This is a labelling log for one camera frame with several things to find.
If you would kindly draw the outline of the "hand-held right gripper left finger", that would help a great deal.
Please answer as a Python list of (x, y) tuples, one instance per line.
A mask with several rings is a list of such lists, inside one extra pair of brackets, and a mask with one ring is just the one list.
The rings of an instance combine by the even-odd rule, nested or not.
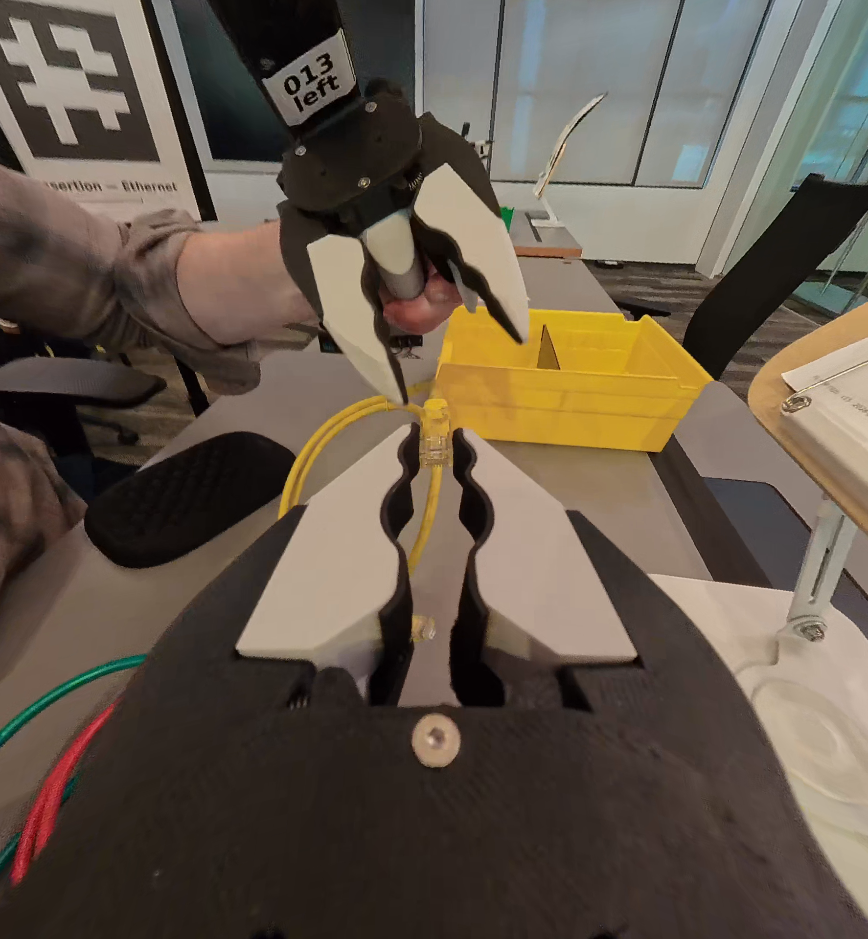
[(407, 554), (414, 426), (287, 513), (287, 546), (236, 644), (244, 658), (345, 670), (372, 705), (398, 703), (414, 643)]

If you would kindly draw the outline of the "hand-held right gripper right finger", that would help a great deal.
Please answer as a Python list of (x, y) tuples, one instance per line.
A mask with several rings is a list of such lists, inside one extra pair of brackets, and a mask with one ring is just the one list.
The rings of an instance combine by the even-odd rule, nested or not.
[(565, 506), (469, 429), (453, 432), (460, 522), (473, 540), (450, 635), (459, 704), (543, 698), (565, 670), (637, 650)]

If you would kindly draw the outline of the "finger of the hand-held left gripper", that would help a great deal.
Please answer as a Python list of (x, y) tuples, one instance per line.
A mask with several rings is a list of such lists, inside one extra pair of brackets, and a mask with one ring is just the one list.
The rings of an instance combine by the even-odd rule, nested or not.
[(417, 239), (432, 260), (447, 263), (468, 294), (517, 344), (530, 333), (529, 299), (509, 232), (451, 165), (426, 176), (413, 204)]
[(380, 395), (406, 404), (401, 366), (393, 357), (383, 315), (378, 275), (393, 290), (412, 290), (412, 242), (408, 234), (381, 235), (365, 245), (358, 238), (324, 234), (306, 245), (323, 326), (349, 363)]

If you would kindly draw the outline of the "person's left forearm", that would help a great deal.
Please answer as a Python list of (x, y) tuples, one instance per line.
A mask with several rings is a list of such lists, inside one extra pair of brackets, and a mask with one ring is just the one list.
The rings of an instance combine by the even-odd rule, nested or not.
[(172, 209), (119, 222), (0, 165), (0, 318), (110, 352), (164, 348), (215, 393), (247, 393), (285, 328), (315, 321), (279, 236)]

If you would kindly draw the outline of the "person's left hand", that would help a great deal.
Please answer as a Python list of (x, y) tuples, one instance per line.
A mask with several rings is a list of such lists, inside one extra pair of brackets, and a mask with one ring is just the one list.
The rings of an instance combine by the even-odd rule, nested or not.
[(431, 264), (428, 264), (424, 290), (418, 297), (398, 299), (384, 283), (380, 283), (379, 290), (385, 319), (408, 335), (426, 335), (436, 330), (463, 305), (456, 285), (442, 277)]

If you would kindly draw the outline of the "wooden desk with black legs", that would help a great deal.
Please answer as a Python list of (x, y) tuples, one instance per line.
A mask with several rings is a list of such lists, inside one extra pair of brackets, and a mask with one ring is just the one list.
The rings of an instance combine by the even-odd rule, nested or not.
[(582, 248), (561, 222), (542, 210), (515, 208), (509, 226), (511, 241), (519, 257), (581, 259)]

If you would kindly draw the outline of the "tilted instruction stand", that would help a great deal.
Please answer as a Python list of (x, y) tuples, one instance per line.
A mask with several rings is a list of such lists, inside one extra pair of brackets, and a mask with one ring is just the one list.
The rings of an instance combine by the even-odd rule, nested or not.
[(530, 221), (533, 222), (536, 227), (542, 229), (558, 229), (564, 227), (564, 224), (557, 217), (555, 210), (548, 201), (546, 190), (552, 181), (553, 175), (557, 170), (559, 163), (565, 155), (569, 138), (578, 129), (578, 127), (581, 125), (581, 122), (589, 114), (591, 114), (591, 112), (596, 109), (597, 106), (607, 98), (607, 96), (608, 91), (605, 91), (589, 100), (582, 106), (580, 111), (577, 111), (570, 118), (569, 123), (563, 127), (562, 131), (558, 135), (550, 155), (548, 156), (545, 168), (539, 174), (538, 179), (534, 183), (533, 187), (534, 198), (545, 212), (544, 218), (539, 218), (536, 214), (533, 214), (530, 217)]

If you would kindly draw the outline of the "yellow plastic bin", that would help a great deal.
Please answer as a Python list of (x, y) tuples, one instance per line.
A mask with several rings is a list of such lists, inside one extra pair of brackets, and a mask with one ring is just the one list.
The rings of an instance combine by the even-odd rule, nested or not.
[(450, 318), (435, 389), (452, 429), (490, 441), (661, 452), (712, 382), (650, 316), (530, 316), (522, 345), (484, 307)]

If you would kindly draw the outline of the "marker pattern poster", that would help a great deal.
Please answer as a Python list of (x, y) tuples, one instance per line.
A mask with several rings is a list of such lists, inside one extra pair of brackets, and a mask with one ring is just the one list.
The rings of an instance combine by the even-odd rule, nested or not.
[(216, 220), (152, 2), (0, 1), (0, 129), (90, 213)]

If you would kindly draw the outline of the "wooden instruction board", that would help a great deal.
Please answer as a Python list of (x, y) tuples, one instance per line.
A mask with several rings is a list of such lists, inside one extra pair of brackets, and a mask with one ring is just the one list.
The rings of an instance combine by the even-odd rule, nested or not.
[(868, 507), (858, 488), (851, 487), (795, 437), (781, 404), (790, 394), (782, 374), (804, 367), (827, 354), (868, 338), (868, 301), (804, 335), (782, 349), (755, 376), (748, 392), (748, 406), (760, 425), (803, 470), (822, 493), (833, 501), (868, 537)]

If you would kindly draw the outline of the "grey office chair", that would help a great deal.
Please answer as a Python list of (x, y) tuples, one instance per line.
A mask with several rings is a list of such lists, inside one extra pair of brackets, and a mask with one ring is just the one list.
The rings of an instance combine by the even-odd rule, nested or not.
[(0, 367), (0, 410), (58, 456), (91, 455), (78, 405), (131, 409), (166, 388), (163, 378), (111, 361), (18, 358)]

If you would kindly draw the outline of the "black chair backrest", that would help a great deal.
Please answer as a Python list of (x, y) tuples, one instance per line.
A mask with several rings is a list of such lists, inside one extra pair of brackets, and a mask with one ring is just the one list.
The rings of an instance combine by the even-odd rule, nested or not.
[(720, 380), (737, 352), (867, 214), (868, 183), (808, 175), (695, 310), (683, 348)]

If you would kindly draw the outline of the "printed instruction sheet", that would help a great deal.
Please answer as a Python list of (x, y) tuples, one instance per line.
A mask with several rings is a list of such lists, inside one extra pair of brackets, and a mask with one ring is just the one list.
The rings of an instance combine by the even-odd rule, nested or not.
[(781, 375), (789, 427), (868, 499), (868, 337)]

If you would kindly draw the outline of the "metal stand bracket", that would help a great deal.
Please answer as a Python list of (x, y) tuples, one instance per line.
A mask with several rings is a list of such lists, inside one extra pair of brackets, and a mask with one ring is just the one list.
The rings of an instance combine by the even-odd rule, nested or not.
[(825, 639), (829, 608), (858, 533), (855, 522), (832, 499), (820, 503), (787, 614), (785, 631), (808, 642)]

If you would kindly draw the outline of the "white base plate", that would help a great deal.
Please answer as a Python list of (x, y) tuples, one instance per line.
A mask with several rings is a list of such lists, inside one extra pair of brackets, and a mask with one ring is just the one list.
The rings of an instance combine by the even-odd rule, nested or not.
[(825, 637), (787, 628), (792, 594), (651, 577), (714, 647), (751, 702), (808, 827), (868, 918), (868, 640), (826, 610)]

